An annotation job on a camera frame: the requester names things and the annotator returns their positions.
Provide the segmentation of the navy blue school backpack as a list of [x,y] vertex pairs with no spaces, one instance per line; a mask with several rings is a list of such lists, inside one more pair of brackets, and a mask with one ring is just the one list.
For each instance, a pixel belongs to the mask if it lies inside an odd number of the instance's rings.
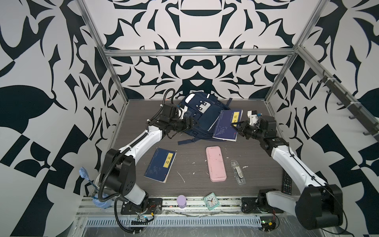
[[195,125],[184,132],[192,138],[179,141],[178,145],[195,143],[199,140],[235,142],[237,138],[236,131],[232,132],[234,136],[232,139],[214,137],[219,117],[222,111],[230,109],[229,105],[231,102],[232,99],[230,98],[224,104],[215,95],[205,92],[192,92],[187,95],[178,107],[182,110],[181,118],[191,117]]

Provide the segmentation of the blue book yellow label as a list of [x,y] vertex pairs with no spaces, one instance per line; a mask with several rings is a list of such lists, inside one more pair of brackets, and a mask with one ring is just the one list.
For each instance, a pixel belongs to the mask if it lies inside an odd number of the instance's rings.
[[216,122],[213,138],[235,142],[237,140],[237,122],[241,122],[243,110],[223,110]]
[[175,151],[157,148],[148,165],[144,177],[161,183],[166,183],[175,157]]

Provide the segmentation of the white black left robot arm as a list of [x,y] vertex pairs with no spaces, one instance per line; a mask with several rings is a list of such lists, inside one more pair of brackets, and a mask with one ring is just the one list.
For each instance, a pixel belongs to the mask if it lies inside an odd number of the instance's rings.
[[161,105],[158,113],[147,120],[145,130],[126,146],[110,149],[99,174],[98,200],[119,198],[134,205],[144,205],[146,192],[136,184],[136,165],[141,157],[171,131],[184,132],[196,125],[192,113],[174,104]]

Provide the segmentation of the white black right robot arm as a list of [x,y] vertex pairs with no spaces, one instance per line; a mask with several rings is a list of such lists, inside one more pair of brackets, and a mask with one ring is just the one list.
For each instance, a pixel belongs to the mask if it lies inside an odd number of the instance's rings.
[[232,127],[242,137],[258,140],[261,148],[283,168],[301,193],[292,196],[275,189],[263,189],[257,197],[259,206],[291,214],[307,230],[342,225],[341,189],[337,185],[329,185],[295,155],[289,143],[277,135],[274,117],[258,116],[256,122],[236,122]]

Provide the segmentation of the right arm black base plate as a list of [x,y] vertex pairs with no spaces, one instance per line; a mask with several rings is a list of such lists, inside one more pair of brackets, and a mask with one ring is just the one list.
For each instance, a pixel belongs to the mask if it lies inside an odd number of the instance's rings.
[[246,214],[282,214],[283,210],[268,205],[265,199],[255,197],[244,197],[241,199],[241,211]]

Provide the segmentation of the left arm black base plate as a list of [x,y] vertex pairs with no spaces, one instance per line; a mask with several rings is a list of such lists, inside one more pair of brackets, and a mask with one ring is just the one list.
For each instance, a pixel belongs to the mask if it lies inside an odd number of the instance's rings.
[[124,203],[121,208],[122,215],[134,215],[134,214],[160,214],[162,211],[161,198],[144,198],[141,204],[137,205],[132,202]]

